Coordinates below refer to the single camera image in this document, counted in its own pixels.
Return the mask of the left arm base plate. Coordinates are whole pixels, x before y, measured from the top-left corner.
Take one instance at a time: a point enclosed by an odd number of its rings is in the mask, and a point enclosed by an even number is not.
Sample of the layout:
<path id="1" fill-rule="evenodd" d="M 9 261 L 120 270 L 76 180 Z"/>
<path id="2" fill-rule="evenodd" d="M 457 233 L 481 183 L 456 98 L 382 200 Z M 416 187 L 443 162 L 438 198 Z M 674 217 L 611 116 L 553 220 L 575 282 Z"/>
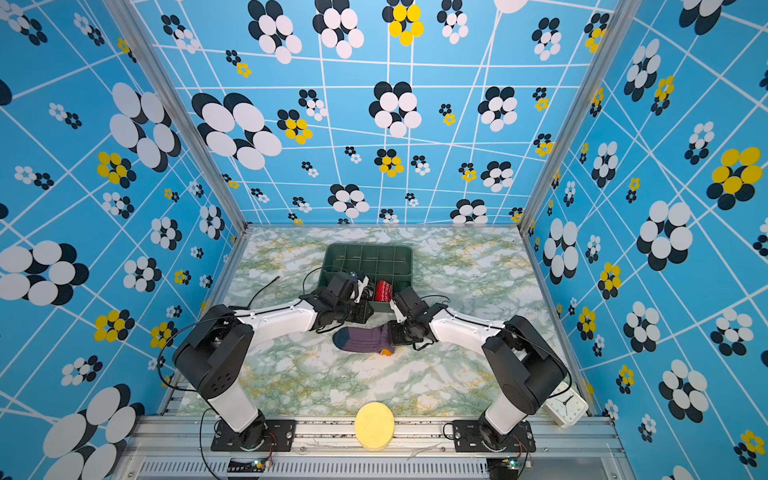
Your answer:
<path id="1" fill-rule="evenodd" d="M 218 420 L 214 425 L 211 450 L 214 452 L 290 452 L 296 434 L 294 419 L 267 419 L 235 432 L 226 422 Z"/>

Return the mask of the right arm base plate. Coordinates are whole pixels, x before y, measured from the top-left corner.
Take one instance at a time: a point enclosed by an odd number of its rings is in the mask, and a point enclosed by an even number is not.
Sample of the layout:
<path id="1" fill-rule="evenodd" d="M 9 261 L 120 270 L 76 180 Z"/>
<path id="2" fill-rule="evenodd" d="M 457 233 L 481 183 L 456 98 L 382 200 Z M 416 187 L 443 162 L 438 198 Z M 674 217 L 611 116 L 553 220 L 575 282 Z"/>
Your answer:
<path id="1" fill-rule="evenodd" d="M 537 449 L 531 425 L 521 421 L 510 432 L 500 434 L 486 421 L 453 420 L 444 434 L 458 453 L 534 453 Z"/>

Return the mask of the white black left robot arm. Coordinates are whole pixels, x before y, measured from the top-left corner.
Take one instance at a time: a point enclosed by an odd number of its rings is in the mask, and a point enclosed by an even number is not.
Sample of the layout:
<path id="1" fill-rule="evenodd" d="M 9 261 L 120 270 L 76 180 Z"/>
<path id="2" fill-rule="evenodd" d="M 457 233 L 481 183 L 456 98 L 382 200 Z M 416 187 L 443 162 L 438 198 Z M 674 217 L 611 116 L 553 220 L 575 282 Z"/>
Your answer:
<path id="1" fill-rule="evenodd" d="M 214 306 L 178 345 L 173 364 L 235 434 L 256 442 L 265 431 L 264 415 L 238 383 L 249 352 L 285 335 L 326 333 L 347 322 L 364 323 L 373 313 L 372 292 L 367 276 L 340 271 L 327 285 L 280 306 Z"/>

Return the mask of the purple teal sock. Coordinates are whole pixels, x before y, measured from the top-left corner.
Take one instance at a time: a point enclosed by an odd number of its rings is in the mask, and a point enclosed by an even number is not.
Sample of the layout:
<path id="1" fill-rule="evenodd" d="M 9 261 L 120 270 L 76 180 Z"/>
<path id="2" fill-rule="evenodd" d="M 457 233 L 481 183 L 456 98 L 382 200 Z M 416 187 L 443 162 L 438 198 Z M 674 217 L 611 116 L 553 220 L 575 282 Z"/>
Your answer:
<path id="1" fill-rule="evenodd" d="M 385 356 L 391 356 L 395 352 L 387 325 L 371 329 L 343 327 L 333 334 L 332 341 L 338 349 L 346 352 Z"/>

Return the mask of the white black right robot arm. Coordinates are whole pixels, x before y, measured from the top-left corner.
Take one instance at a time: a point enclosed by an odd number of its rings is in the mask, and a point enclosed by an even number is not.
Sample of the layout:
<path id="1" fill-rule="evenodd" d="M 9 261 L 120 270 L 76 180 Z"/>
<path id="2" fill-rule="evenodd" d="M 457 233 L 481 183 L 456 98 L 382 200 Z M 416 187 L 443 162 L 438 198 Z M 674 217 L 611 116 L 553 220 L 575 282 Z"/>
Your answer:
<path id="1" fill-rule="evenodd" d="M 395 346 L 422 350 L 449 343 L 485 356 L 500 394 L 479 419 L 486 442 L 498 444 L 527 417 L 555 397 L 570 372 L 528 319 L 515 315 L 501 325 L 457 312 L 444 303 L 428 304 L 412 288 L 394 295 L 395 320 L 389 338 Z"/>

